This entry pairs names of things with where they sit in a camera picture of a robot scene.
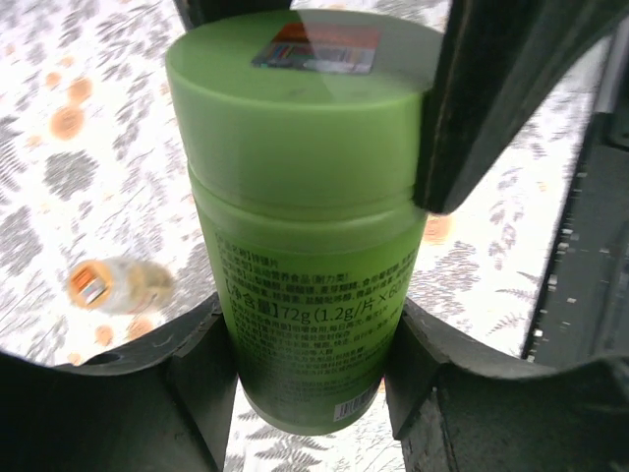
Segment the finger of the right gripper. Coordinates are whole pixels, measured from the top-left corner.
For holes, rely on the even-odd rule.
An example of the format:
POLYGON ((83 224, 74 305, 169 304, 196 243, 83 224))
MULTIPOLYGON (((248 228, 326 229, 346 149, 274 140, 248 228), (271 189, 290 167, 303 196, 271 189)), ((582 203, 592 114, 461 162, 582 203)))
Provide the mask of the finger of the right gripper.
POLYGON ((417 207, 469 197, 569 68, 628 15, 621 0, 454 1, 423 105, 417 207))
POLYGON ((223 19, 276 10, 289 10, 291 0, 174 0, 186 30, 223 19))

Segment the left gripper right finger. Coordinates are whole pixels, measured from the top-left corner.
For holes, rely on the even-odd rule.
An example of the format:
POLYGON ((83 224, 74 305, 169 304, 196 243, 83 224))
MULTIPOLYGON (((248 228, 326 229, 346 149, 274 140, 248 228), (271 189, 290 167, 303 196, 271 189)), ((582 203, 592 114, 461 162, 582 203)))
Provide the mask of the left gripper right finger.
POLYGON ((409 471, 624 471, 628 359, 567 369, 497 351, 404 305, 385 369, 409 471))

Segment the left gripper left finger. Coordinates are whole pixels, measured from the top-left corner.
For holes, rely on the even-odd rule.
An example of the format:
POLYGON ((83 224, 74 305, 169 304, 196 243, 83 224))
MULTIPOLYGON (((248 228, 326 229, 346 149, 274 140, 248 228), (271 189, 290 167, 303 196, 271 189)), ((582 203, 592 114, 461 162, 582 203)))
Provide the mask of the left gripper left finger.
POLYGON ((5 471, 220 471, 237 373, 216 296, 85 363, 1 357, 5 471))

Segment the clear small pill bottle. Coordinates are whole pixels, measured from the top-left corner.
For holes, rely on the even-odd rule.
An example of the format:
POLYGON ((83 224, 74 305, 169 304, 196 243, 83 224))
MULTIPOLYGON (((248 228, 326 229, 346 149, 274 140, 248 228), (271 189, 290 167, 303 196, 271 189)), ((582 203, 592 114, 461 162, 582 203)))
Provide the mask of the clear small pill bottle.
POLYGON ((114 257, 74 266, 67 289, 73 304, 81 309, 140 315, 159 310, 171 298, 174 279, 157 263, 114 257))

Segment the green pill bottle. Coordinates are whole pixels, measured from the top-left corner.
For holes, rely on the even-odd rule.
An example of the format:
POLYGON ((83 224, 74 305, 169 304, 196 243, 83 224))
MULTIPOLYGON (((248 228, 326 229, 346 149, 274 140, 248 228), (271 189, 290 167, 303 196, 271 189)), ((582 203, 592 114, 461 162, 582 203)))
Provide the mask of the green pill bottle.
POLYGON ((172 102, 245 395, 285 432, 370 407, 427 220, 412 200, 441 36, 340 10, 192 29, 172 102))

